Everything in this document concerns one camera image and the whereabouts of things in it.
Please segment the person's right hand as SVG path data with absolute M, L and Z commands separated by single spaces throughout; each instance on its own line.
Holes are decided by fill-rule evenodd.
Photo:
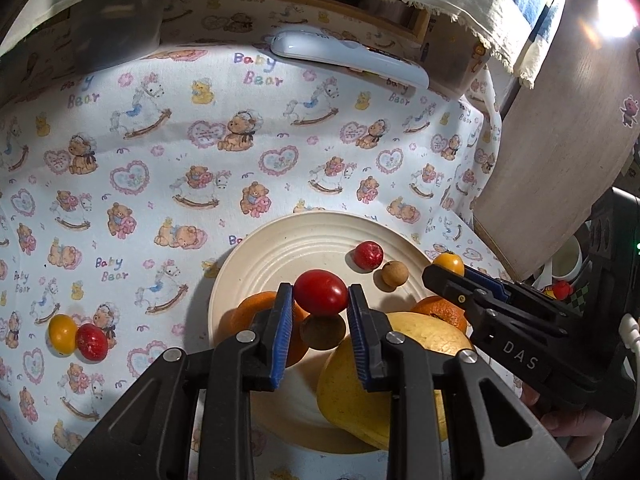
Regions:
M 539 399 L 540 394 L 536 390 L 522 385 L 521 401 L 533 411 L 542 426 L 553 437 L 570 439 L 565 452 L 574 464 L 582 466 L 598 454 L 612 419 L 593 410 L 544 413 L 537 408 Z

